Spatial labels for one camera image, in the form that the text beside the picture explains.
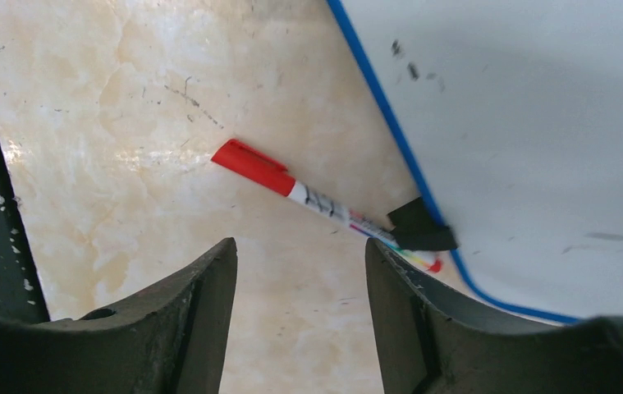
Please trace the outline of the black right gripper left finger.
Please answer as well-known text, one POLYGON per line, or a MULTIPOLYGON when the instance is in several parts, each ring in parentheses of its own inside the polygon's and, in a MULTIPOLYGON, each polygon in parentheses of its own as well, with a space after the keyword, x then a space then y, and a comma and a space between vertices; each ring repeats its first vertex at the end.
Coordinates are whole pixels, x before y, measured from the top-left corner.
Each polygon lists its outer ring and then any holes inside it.
POLYGON ((225 238, 82 318, 0 318, 0 393, 216 393, 236 275, 236 242, 225 238))

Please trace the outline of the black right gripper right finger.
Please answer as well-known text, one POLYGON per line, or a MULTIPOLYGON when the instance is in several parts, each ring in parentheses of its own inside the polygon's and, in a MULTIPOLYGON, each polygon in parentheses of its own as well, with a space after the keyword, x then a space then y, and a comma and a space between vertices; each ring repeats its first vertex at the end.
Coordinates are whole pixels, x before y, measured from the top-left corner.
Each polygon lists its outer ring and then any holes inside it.
POLYGON ((623 393, 623 317, 554 326, 474 300, 365 246, 386 393, 623 393))

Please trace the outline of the white marker pen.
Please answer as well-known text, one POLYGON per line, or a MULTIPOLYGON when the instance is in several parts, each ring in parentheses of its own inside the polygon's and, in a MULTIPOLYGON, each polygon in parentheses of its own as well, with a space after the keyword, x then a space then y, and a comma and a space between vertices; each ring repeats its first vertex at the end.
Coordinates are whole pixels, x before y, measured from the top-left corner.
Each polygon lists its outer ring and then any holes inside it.
POLYGON ((365 217, 353 209, 317 192, 313 188, 296 181, 288 199, 305 206, 326 218, 330 218, 340 223, 343 227, 351 229, 368 238, 376 238, 385 244, 389 249, 396 252, 408 263, 416 267, 423 273, 439 273, 442 271, 442 260, 438 254, 430 251, 413 251, 402 249, 387 229, 365 217))

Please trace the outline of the blue framed whiteboard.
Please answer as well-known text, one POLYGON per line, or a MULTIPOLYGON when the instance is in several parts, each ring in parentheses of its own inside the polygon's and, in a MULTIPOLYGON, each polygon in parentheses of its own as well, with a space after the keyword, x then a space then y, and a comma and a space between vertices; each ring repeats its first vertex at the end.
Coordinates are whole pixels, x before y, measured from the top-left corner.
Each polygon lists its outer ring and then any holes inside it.
POLYGON ((332 1, 482 301, 623 315, 623 1, 332 1))

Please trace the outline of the red marker cap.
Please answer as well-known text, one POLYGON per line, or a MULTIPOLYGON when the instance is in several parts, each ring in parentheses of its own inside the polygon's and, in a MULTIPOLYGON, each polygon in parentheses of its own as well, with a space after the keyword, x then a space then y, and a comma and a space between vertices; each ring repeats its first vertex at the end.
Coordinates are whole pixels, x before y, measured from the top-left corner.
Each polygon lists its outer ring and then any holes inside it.
POLYGON ((228 140, 211 160, 285 197, 295 185, 295 178, 283 164, 237 139, 228 140))

